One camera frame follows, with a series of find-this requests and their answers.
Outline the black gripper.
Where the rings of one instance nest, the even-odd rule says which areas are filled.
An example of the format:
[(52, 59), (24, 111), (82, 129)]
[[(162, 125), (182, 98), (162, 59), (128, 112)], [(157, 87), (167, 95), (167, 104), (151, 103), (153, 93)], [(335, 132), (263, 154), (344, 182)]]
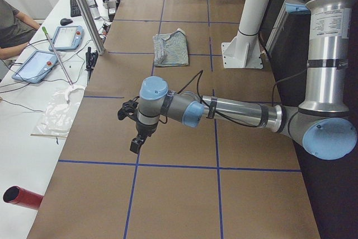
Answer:
[(151, 137), (152, 134), (157, 130), (157, 123), (148, 125), (137, 120), (135, 127), (138, 133), (137, 136), (131, 141), (130, 151), (135, 154), (139, 154), (140, 149), (145, 143), (146, 139)]

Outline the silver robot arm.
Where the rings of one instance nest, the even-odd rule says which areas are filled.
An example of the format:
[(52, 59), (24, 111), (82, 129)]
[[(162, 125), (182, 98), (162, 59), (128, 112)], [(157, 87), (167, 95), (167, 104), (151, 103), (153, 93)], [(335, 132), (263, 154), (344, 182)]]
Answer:
[(178, 93), (161, 77), (146, 78), (133, 101), (130, 117), (137, 136), (130, 150), (140, 151), (157, 128), (160, 116), (196, 127), (202, 117), (225, 119), (250, 128), (269, 128), (299, 143), (311, 155), (336, 160), (350, 153), (357, 131), (343, 103), (351, 11), (357, 0), (286, 0), (288, 13), (310, 13), (305, 100), (298, 107)]

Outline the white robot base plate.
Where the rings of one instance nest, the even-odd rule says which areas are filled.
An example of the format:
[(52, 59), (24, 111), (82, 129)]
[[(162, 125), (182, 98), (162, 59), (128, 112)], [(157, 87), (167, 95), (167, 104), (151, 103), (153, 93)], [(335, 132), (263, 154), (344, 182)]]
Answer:
[(254, 42), (253, 47), (250, 47), (250, 44), (247, 43), (243, 48), (238, 50), (235, 48), (235, 44), (222, 43), (221, 49), (224, 68), (263, 68), (258, 41)]

